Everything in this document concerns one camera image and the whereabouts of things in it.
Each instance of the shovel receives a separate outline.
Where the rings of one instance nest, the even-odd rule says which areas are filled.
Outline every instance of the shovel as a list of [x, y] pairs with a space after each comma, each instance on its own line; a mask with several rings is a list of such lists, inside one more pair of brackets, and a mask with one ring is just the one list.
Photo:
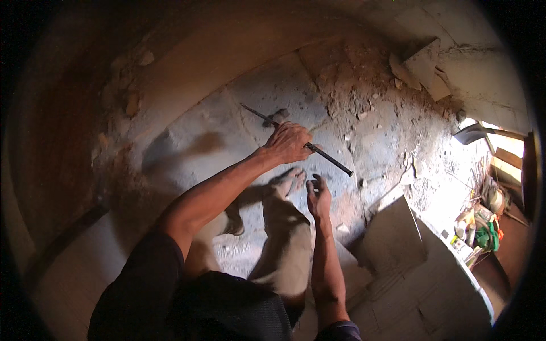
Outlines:
[[479, 123], [469, 125], [468, 127], [456, 132], [453, 136], [463, 145], [467, 146], [474, 141], [487, 137], [487, 134], [507, 136], [521, 141], [523, 141], [523, 139], [526, 137], [525, 135], [512, 133], [511, 131], [486, 128]]

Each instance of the shovel blade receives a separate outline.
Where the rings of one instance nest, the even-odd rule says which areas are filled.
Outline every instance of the shovel blade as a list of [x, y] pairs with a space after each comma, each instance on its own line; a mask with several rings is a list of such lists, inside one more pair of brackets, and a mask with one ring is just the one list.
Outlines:
[[479, 139], [486, 137], [488, 130], [490, 129], [482, 127], [479, 123], [475, 123], [457, 131], [453, 137], [455, 137], [457, 141], [461, 142], [463, 145], [467, 146], [474, 141], [478, 141]]

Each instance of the foot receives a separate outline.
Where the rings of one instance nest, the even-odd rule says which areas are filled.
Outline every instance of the foot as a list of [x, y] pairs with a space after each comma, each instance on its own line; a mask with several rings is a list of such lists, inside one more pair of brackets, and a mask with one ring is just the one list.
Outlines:
[[225, 231], [222, 234], [230, 234], [236, 237], [245, 233], [245, 226], [242, 224], [241, 215], [239, 215], [239, 207], [237, 200], [234, 200], [225, 209], [225, 213], [228, 216], [228, 225], [225, 227]]
[[305, 182], [305, 171], [301, 168], [293, 168], [287, 173], [271, 181], [271, 186], [277, 190], [282, 198], [286, 198], [303, 187]]

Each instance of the leg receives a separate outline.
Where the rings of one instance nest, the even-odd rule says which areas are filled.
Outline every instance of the leg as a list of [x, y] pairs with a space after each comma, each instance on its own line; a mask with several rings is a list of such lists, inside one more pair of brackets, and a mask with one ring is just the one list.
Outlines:
[[304, 305], [311, 260], [310, 223], [287, 201], [290, 188], [299, 189], [305, 173], [294, 169], [263, 199], [268, 239], [250, 280], [276, 292], [288, 306]]
[[221, 271], [212, 247], [212, 239], [226, 233], [240, 236], [243, 232], [239, 210], [233, 203], [193, 237], [184, 261], [185, 278], [195, 279], [207, 271]]

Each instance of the metal rod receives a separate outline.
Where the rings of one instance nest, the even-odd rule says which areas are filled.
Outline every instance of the metal rod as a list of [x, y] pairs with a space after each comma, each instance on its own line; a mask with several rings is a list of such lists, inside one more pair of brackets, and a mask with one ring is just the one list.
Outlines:
[[[251, 113], [255, 114], [256, 116], [260, 117], [261, 119], [267, 121], [268, 123], [270, 123], [271, 125], [273, 125], [274, 127], [278, 126], [278, 123], [273, 121], [271, 118], [268, 118], [267, 116], [265, 115], [262, 115], [261, 113], [259, 113], [258, 111], [244, 105], [243, 103], [239, 103], [243, 108], [245, 108], [246, 110], [250, 111]], [[312, 143], [306, 143], [305, 146], [307, 148], [309, 148], [310, 150], [314, 151], [315, 153], [319, 154], [320, 156], [322, 156], [323, 158], [325, 158], [326, 160], [330, 161], [331, 163], [333, 163], [334, 165], [336, 165], [339, 169], [341, 169], [342, 171], [344, 171], [348, 176], [353, 176], [354, 172], [350, 169], [348, 169], [347, 167], [343, 166], [342, 164], [340, 164], [336, 159], [334, 159], [333, 157], [331, 157], [330, 155], [326, 154], [324, 151], [322, 151], [321, 149], [319, 149], [317, 146], [315, 146], [314, 144]]]

